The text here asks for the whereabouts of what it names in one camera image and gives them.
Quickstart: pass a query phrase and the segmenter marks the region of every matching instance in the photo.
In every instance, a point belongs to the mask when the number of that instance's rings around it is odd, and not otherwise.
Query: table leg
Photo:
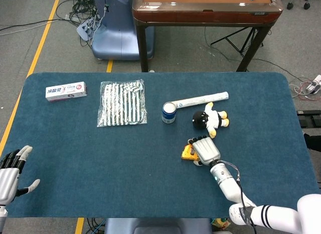
[[[237,72],[245,72],[247,66],[250,64],[252,58],[254,57],[257,49],[259,49],[261,43],[263,42],[266,35],[269,33],[271,27],[259,27],[257,28],[257,34],[250,45],[249,49],[247,50],[242,62],[240,63],[239,67],[237,68]]]
[[[141,71],[148,72],[145,26],[136,26],[136,33],[137,33]]]

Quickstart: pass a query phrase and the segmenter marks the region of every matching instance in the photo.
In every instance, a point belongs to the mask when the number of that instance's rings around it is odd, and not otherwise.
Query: yellow floor line
[[[82,234],[82,227],[84,226],[84,220],[85,218],[83,217],[78,218],[75,234]]]
[[[109,60],[108,61],[106,72],[108,72],[108,73],[111,72],[112,63],[113,63],[113,60]],[[84,226],[84,218],[83,217],[79,217],[78,220],[77,220],[75,234],[82,234],[83,226]]]
[[[52,20],[54,18],[58,2],[59,2],[59,0],[55,0],[54,5],[52,6],[51,13],[50,13],[49,18],[48,18],[49,20]],[[44,33],[42,34],[42,38],[41,38],[40,43],[38,45],[38,48],[37,48],[37,51],[35,53],[34,59],[32,60],[31,66],[29,68],[27,77],[30,76],[35,70],[35,67],[36,67],[39,55],[41,53],[42,47],[44,46],[44,43],[45,43],[48,31],[49,31],[50,25],[51,25],[51,23],[47,24],[46,27],[45,27]],[[16,115],[16,111],[17,111],[17,108],[18,108],[19,100],[20,100],[20,95],[21,95],[21,92],[20,92],[19,97],[17,99],[17,102],[15,104],[14,110],[11,113],[10,119],[8,121],[7,127],[6,127],[5,132],[4,132],[4,135],[3,135],[2,139],[1,139],[1,142],[0,142],[0,156],[1,156],[1,154],[2,154],[2,152],[4,150],[4,148],[5,148],[5,144],[7,142],[12,123],[13,123],[15,115]]]
[[[111,72],[113,60],[108,61],[106,72]]]

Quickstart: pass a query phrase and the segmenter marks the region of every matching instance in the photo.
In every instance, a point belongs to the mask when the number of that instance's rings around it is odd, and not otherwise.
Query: plastic bag
[[[147,123],[144,81],[101,82],[97,127]]]

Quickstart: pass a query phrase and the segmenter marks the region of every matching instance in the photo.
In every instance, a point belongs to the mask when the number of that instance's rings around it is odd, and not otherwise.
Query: plush doll
[[[207,129],[210,137],[216,136],[216,130],[219,127],[227,127],[230,121],[227,119],[225,111],[217,112],[212,110],[213,103],[209,102],[205,106],[205,111],[198,111],[193,116],[193,125],[197,129]]]

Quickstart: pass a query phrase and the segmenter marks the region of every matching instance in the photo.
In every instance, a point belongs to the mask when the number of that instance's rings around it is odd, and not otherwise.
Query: floor
[[[0,28],[48,19],[55,0],[0,0]],[[312,0],[311,8],[303,10],[304,0],[295,1],[292,10],[284,10],[270,36],[264,41],[256,58],[269,60],[282,66],[297,77],[314,79],[321,74],[321,0]],[[68,14],[71,5],[59,8],[61,15]],[[0,36],[0,136],[5,132],[26,75],[31,67],[44,32],[43,27],[30,31]],[[159,27],[156,29],[156,52],[150,60],[150,69],[157,72],[235,71],[240,60],[238,53],[226,42],[209,48],[204,39],[204,28]],[[206,28],[209,42],[233,32],[229,28]],[[234,36],[242,45],[245,32]],[[108,61],[97,60],[88,47],[81,47],[74,26],[67,22],[51,24],[34,72],[105,72]],[[249,71],[276,71],[288,81],[298,83],[280,68],[253,60]],[[112,72],[139,72],[138,61],[114,61]],[[320,102],[294,99],[296,109],[321,109]],[[320,135],[321,129],[306,130]],[[310,151],[317,179],[321,181],[320,153]],[[75,233],[76,218],[9,218],[4,233]],[[88,230],[84,225],[83,233]],[[252,233],[250,227],[231,226],[231,232]],[[280,233],[258,228],[258,233]]]

